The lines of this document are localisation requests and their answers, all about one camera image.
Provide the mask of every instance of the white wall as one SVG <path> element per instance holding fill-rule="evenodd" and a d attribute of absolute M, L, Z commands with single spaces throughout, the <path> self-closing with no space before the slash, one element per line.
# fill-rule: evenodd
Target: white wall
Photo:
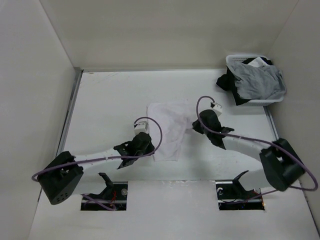
<path fill-rule="evenodd" d="M 24 240 L 75 71 L 38 0 L 0 0 L 0 239 Z"/>
<path fill-rule="evenodd" d="M 84 69 L 224 68 L 266 54 L 298 0 L 40 0 Z"/>
<path fill-rule="evenodd" d="M 320 1 L 300 0 L 275 41 L 269 56 L 283 71 L 287 94 L 272 105 L 280 136 L 288 139 L 320 181 Z M 305 187 L 313 186 L 308 176 Z M 320 190 L 308 192 L 309 205 L 320 226 Z"/>

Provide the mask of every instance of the folded cloth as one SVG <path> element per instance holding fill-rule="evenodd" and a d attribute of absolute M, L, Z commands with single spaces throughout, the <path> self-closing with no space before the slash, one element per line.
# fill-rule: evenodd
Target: folded cloth
<path fill-rule="evenodd" d="M 243 99 L 279 99 L 285 94 L 281 88 L 282 72 L 274 65 L 251 66 L 230 62 L 228 69 L 235 76 L 237 93 Z"/>
<path fill-rule="evenodd" d="M 192 128 L 191 111 L 187 100 L 151 103 L 147 106 L 147 116 L 160 124 L 163 133 L 162 143 L 152 155 L 154 161 L 178 161 L 184 134 Z M 149 134 L 152 142 L 157 144 L 160 133 L 152 121 L 149 121 Z"/>

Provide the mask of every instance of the robotic arm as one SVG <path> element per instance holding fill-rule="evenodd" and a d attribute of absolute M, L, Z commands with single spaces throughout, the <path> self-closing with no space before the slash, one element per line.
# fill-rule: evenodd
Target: robotic arm
<path fill-rule="evenodd" d="M 234 129 L 222 127 L 216 111 L 204 110 L 199 114 L 202 122 L 210 130 L 219 133 L 229 133 Z M 222 149 L 240 152 L 262 163 L 263 170 L 245 171 L 232 180 L 234 191 L 239 199 L 250 197 L 250 191 L 257 188 L 272 186 L 278 191 L 285 191 L 292 183 L 305 173 L 296 162 L 275 147 L 266 144 L 244 140 L 232 136 L 224 136 L 207 131 L 199 120 L 193 124 L 193 129 L 205 134 L 210 142 Z M 46 196 L 52 205 L 60 204 L 72 194 L 90 193 L 96 199 L 107 199 L 113 190 L 113 182 L 101 172 L 102 166 L 116 165 L 117 169 L 132 165 L 140 156 L 152 153 L 155 147 L 147 134 L 147 122 L 139 122 L 134 126 L 136 136 L 132 141 L 124 142 L 104 152 L 90 155 L 73 155 L 69 151 L 59 154 L 43 171 L 35 174 Z M 298 156 L 285 139 L 274 142 L 284 148 L 297 159 Z"/>

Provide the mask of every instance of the black cloth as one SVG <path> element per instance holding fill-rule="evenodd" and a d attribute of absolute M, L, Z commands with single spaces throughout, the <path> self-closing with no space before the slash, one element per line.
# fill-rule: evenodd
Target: black cloth
<path fill-rule="evenodd" d="M 268 65 L 273 65 L 272 61 L 267 60 L 265 57 L 261 57 L 263 61 L 265 61 Z M 244 60 L 243 64 L 249 64 L 251 61 L 255 60 L 256 57 L 248 58 Z M 241 98 L 238 94 L 237 87 L 235 85 L 236 77 L 233 75 L 233 73 L 229 70 L 229 68 L 226 71 L 226 74 L 223 74 L 221 77 L 219 77 L 216 81 L 216 84 L 222 88 L 225 91 L 231 91 L 232 95 L 234 97 L 235 104 L 237 106 L 245 104 L 249 102 L 251 99 L 244 99 Z"/>

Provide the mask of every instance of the white towel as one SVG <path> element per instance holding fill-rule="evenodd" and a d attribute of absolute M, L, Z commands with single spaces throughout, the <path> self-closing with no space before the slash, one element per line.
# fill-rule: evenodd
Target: white towel
<path fill-rule="evenodd" d="M 191 116 L 194 112 L 188 100 L 151 103 L 147 106 L 147 116 L 160 124 L 163 133 L 162 144 L 153 154 L 154 161 L 178 161 L 184 134 L 192 128 Z M 152 121 L 148 122 L 149 134 L 153 145 L 156 145 L 160 140 L 159 129 Z"/>

